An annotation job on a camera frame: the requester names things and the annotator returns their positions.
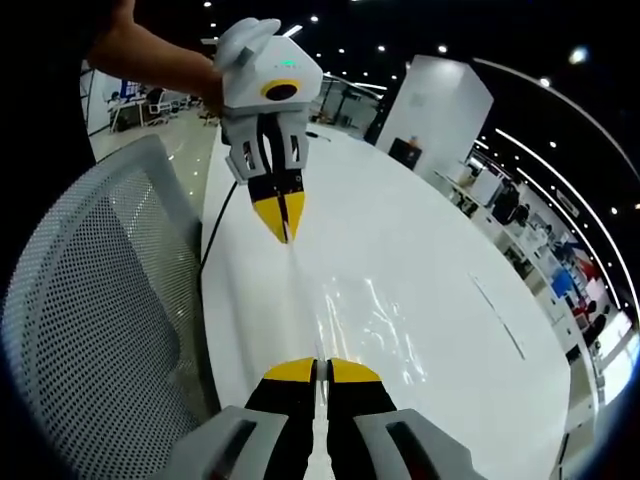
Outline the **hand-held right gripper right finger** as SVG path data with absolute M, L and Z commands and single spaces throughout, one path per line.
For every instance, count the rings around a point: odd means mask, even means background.
M 327 451 L 337 479 L 480 479 L 467 447 L 395 406 L 368 367 L 328 361 Z

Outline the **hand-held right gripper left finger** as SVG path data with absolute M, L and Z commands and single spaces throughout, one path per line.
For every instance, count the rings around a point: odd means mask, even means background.
M 302 479 L 313 449 L 318 361 L 279 364 L 244 407 L 227 406 L 173 447 L 161 479 Z

